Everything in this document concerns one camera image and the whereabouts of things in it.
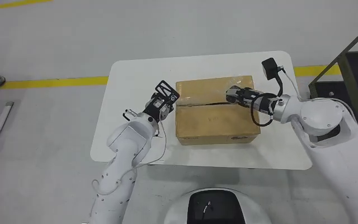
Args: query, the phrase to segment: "metal frame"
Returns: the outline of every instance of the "metal frame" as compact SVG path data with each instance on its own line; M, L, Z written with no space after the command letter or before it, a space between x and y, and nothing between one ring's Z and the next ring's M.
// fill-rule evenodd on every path
M317 91L315 89L315 83L336 63L340 67L344 83L347 87L349 97L351 99L352 105L356 111L358 111L358 87L356 78L351 70L349 62L347 60L346 54L348 51L353 48L354 45L358 43L358 36L338 55L336 58L330 62L330 64L308 85L311 98L318 97Z

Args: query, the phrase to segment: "gray floor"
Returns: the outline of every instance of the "gray floor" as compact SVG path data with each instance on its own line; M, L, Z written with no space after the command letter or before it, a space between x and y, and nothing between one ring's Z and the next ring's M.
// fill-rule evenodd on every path
M358 35L357 9L357 0L56 0L5 8L0 74L105 76L118 60L269 50L288 52L294 66L329 64Z
M104 90L0 90L0 105L15 101L0 134L0 223L88 221L95 196L91 181L105 167L90 158ZM246 193L273 223L347 223L341 204L314 167L286 171L160 165L140 168L124 223L160 223L173 200L209 186Z

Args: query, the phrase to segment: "black cable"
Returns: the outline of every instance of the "black cable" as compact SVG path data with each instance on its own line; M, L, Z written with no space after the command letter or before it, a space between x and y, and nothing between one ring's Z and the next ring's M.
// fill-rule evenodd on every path
M280 78L279 75L277 75L277 76L275 77L275 79L276 79L277 83L278 83L279 86L280 86L279 93L277 94L277 97L280 97L280 96L284 93L284 85L282 84L282 80L281 80L281 78Z
M270 124L272 123L272 121L273 121L272 119L270 119L266 124L259 124L259 123L255 120L255 117L253 116L253 104L255 103L255 101L256 101L258 98L260 98L260 97L265 97L265 96L267 96L267 97L269 97L269 98L275 98L275 97L277 97L275 94L271 94L271 93L265 92L265 93L263 93L263 94L257 95L257 96L255 97L255 99L253 99L253 100L251 101L251 106L250 106L251 119L252 119L253 123L254 123L255 125L259 126L259 127L266 127L266 126L270 125Z

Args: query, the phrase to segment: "screw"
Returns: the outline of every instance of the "screw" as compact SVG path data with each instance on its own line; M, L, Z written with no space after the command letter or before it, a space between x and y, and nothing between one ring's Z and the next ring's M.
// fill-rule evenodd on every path
M284 99L280 99L279 100L279 106L283 106L285 103L284 103Z

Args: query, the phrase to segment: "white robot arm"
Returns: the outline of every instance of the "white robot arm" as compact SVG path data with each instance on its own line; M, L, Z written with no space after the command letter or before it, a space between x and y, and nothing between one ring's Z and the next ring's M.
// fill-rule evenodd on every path
M179 94L165 81L156 87L156 93L146 104L142 113L126 110L128 122L119 126L108 138L108 147L116 153L98 186L95 203L91 210L90 224L122 223L128 201L133 191L136 169L150 149L150 143L161 123L173 110ZM126 114L134 116L129 120Z
M278 78L278 67L271 58L262 63L267 79ZM337 99L311 99L268 94L232 86L227 100L271 116L282 124L290 122L314 166L331 184L346 207L351 223L358 223L358 125L352 110Z

